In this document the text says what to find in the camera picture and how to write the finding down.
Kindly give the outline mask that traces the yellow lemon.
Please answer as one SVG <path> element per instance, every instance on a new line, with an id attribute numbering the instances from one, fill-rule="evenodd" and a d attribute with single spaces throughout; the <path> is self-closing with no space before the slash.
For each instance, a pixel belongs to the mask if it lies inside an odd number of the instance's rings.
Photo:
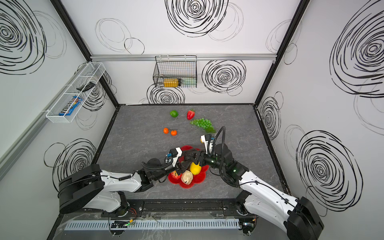
<path id="1" fill-rule="evenodd" d="M 191 163 L 191 165 L 190 165 L 190 172 L 194 176 L 198 175 L 201 172 L 201 170 L 202 170 L 202 167 L 200 165 L 197 165 L 195 163 Z"/>

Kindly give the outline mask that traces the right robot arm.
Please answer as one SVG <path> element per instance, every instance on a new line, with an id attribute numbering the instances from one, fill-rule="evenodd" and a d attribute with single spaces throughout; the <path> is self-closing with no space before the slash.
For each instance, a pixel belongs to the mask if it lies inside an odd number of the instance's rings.
<path id="1" fill-rule="evenodd" d="M 225 143 L 225 127 L 221 127 L 215 136 L 204 135 L 201 139 L 205 150 L 185 151 L 182 154 L 184 160 L 217 169 L 227 185 L 241 189 L 238 200 L 240 214 L 262 217 L 283 230 L 290 240 L 319 239 L 324 224 L 312 202 L 272 187 L 236 161 Z"/>

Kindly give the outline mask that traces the red flower-shaped fruit bowl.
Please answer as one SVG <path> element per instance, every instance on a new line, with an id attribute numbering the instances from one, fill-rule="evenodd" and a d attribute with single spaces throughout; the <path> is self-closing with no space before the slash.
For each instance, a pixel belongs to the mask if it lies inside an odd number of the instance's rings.
<path id="1" fill-rule="evenodd" d="M 191 150 L 191 149 L 193 149 L 193 147 L 192 146 L 188 146 L 188 145 L 181 147 L 182 152 L 185 152 L 185 151 Z M 178 159 L 179 163 L 182 163 L 183 161 L 184 161 L 184 157 L 180 157 Z M 206 179 L 206 172 L 207 172 L 208 169 L 209 169 L 209 166 L 202 167 L 202 169 L 201 169 L 199 174 L 193 175 L 193 179 L 192 179 L 192 181 L 191 181 L 191 183 L 189 185 L 185 184 L 182 181 L 181 176 L 174 177 L 174 175 L 172 173 L 168 175 L 168 180 L 172 184 L 179 185 L 183 189 L 190 189 L 194 185 L 200 184 L 200 183 L 202 183 Z"/>

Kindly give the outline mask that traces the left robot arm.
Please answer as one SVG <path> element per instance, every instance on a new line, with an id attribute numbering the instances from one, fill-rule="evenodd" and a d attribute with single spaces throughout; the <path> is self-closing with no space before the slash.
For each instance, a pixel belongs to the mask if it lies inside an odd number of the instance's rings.
<path id="1" fill-rule="evenodd" d="M 100 165 L 92 164 L 59 182 L 59 209 L 61 214 L 69 214 L 81 209 L 118 212 L 128 207 L 124 192 L 141 193 L 154 186 L 154 181 L 176 171 L 185 172 L 192 160 L 180 162 L 174 158 L 172 164 L 151 166 L 131 174 L 111 173 L 101 170 Z"/>

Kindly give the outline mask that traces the red strawberry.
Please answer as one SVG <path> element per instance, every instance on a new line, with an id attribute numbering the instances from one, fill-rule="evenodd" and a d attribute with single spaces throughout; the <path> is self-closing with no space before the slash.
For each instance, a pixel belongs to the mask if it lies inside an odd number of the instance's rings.
<path id="1" fill-rule="evenodd" d="M 196 114 L 195 111 L 189 110 L 187 113 L 187 119 L 192 120 L 194 118 L 195 114 Z"/>

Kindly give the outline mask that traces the red apple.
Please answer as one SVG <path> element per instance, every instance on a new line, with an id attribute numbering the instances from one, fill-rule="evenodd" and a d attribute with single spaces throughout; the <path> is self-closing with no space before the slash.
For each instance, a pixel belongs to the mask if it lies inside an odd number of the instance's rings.
<path id="1" fill-rule="evenodd" d="M 170 175 L 171 175 L 171 178 L 174 180 L 179 180 L 182 177 L 176 171 L 173 171 Z"/>

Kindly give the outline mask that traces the green lime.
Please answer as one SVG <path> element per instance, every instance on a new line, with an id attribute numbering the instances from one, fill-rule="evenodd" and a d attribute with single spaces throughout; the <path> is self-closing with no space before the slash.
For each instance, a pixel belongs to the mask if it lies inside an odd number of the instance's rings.
<path id="1" fill-rule="evenodd" d="M 170 111 L 170 115 L 173 118 L 177 118 L 179 116 L 179 113 L 177 111 Z"/>

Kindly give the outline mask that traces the beige garlic bulb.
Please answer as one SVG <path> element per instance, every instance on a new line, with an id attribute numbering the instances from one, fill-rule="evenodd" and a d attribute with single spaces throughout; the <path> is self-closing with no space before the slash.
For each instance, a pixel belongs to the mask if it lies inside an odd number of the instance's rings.
<path id="1" fill-rule="evenodd" d="M 181 176 L 181 181 L 185 185 L 190 185 L 193 181 L 194 175 L 190 171 L 185 171 Z"/>

